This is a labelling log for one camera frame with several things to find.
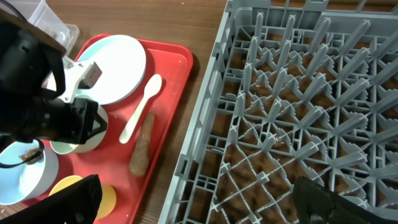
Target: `plastic dish rack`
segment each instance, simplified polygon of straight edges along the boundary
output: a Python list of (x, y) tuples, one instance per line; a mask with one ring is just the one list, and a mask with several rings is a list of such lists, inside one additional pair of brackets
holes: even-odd
[(398, 7), (229, 0), (160, 223), (298, 223), (306, 176), (398, 220)]

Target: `red tray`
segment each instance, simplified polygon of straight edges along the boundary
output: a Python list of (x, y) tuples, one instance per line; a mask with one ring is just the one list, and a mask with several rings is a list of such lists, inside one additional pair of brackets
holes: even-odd
[[(83, 46), (77, 58), (91, 44), (107, 36), (109, 34), (101, 34), (90, 39)], [(54, 184), (68, 175), (86, 177), (90, 174), (98, 174), (101, 182), (114, 187), (117, 196), (114, 210), (107, 217), (95, 223), (132, 223), (193, 65), (192, 54), (185, 47), (149, 40), (139, 40), (139, 42), (146, 51), (145, 76), (138, 88), (126, 99), (113, 105), (104, 106), (108, 113), (109, 125), (108, 132), (101, 144), (91, 152), (58, 155), (60, 171)], [(162, 76), (163, 87), (160, 94), (148, 102), (138, 124), (139, 127), (149, 111), (155, 113), (155, 125), (150, 142), (150, 164), (147, 174), (144, 177), (136, 178), (129, 173), (128, 165), (141, 129), (138, 128), (134, 132), (134, 139), (127, 144), (119, 143), (119, 135), (138, 106), (144, 94), (145, 84), (156, 73)], [(43, 195), (23, 203), (33, 205), (44, 199), (52, 187)]]

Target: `plastic spoon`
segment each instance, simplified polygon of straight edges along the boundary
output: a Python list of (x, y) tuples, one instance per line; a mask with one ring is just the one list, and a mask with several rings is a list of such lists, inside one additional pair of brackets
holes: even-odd
[(161, 87), (162, 87), (162, 77), (159, 74), (155, 74), (152, 78), (150, 78), (147, 85), (145, 86), (144, 97), (142, 97), (142, 100), (139, 103), (137, 109), (131, 115), (129, 121), (126, 124), (126, 127), (124, 127), (122, 134), (119, 137), (120, 143), (125, 144), (130, 140), (131, 135), (137, 126), (139, 117), (141, 116), (142, 111), (145, 108), (145, 105), (147, 104), (148, 100), (151, 97), (153, 97), (159, 92)]

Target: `white bowl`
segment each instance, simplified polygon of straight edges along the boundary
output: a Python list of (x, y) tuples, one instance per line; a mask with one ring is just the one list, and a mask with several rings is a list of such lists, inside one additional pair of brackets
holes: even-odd
[[(20, 163), (22, 160), (19, 156), (38, 146), (37, 141), (12, 143), (0, 154), (0, 162)], [(0, 205), (12, 205), (41, 195), (51, 187), (57, 174), (58, 157), (51, 149), (44, 149), (44, 157), (35, 164), (0, 168)]]
[[(76, 98), (91, 99), (88, 95), (78, 95), (76, 96)], [(108, 115), (106, 114), (105, 109), (101, 105), (98, 105), (97, 112), (106, 122), (108, 122)], [(99, 126), (100, 124), (94, 121), (93, 128), (98, 128)], [(105, 137), (107, 130), (108, 129), (89, 138), (85, 144), (73, 145), (64, 142), (50, 141), (51, 148), (54, 150), (54, 152), (60, 155), (69, 154), (69, 153), (90, 152), (101, 143), (101, 141)]]

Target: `yellow lid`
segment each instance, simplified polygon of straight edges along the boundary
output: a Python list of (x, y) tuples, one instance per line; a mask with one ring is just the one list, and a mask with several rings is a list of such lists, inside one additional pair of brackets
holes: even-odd
[[(71, 175), (62, 180), (60, 180), (51, 190), (50, 195), (57, 193), (58, 191), (64, 189), (65, 187), (69, 187), (72, 184), (81, 180), (82, 177), (79, 175)], [(109, 184), (101, 184), (102, 188), (102, 200), (99, 205), (97, 217), (95, 220), (99, 220), (100, 218), (104, 218), (105, 216), (109, 215), (114, 206), (116, 205), (116, 192), (114, 191), (113, 187)]]

